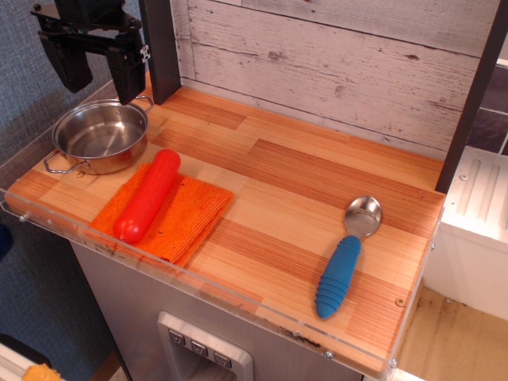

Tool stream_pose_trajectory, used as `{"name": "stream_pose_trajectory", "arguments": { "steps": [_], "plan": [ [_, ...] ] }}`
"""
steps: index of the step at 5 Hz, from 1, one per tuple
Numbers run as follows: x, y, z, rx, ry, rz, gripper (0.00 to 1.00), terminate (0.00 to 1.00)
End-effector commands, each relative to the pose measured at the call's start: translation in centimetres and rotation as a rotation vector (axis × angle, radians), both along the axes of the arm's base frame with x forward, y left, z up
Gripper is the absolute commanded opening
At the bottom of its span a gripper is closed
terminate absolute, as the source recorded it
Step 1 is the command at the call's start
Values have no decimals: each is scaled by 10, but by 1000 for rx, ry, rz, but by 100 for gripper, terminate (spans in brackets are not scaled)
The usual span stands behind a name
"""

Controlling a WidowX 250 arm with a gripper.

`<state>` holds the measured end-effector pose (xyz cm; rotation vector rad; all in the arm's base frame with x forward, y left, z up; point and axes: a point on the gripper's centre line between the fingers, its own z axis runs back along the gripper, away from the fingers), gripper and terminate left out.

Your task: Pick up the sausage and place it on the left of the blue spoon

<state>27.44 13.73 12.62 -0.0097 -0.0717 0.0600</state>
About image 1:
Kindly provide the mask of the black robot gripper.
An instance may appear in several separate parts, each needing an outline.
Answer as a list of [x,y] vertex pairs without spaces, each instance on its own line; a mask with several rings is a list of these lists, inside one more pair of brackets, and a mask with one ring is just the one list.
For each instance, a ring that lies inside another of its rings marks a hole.
[[151,57],[142,23],[123,10],[123,1],[54,1],[33,5],[44,52],[62,84],[78,93],[92,80],[87,54],[106,56],[118,100],[130,103],[145,89]]

